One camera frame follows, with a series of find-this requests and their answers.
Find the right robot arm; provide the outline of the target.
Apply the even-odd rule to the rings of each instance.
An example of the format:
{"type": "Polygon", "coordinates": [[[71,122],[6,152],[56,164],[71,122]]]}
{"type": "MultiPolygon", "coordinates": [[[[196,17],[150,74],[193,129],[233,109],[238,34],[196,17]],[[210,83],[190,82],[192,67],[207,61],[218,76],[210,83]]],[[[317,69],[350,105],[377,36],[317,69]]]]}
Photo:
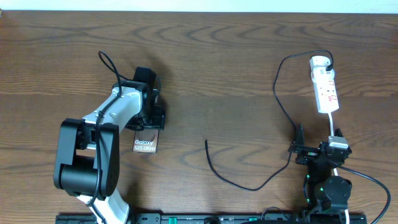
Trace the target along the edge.
{"type": "Polygon", "coordinates": [[[295,163],[308,170],[303,182],[308,207],[299,213],[298,219],[305,223],[351,223],[348,199],[352,183],[336,171],[352,153],[341,131],[337,129],[327,141],[310,147],[305,144],[303,127],[299,126],[289,152],[296,153],[295,163]]]}

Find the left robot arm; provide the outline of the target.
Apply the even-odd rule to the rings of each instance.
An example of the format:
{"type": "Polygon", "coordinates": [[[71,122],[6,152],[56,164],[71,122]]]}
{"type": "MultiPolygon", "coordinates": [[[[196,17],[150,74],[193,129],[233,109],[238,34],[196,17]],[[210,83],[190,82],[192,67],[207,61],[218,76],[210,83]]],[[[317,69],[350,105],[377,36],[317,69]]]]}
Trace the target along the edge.
{"type": "Polygon", "coordinates": [[[88,115],[60,125],[53,184],[83,202],[95,223],[129,223],[131,209],[117,189],[119,136],[124,129],[160,131],[165,110],[158,105],[160,80],[117,82],[88,115]]]}

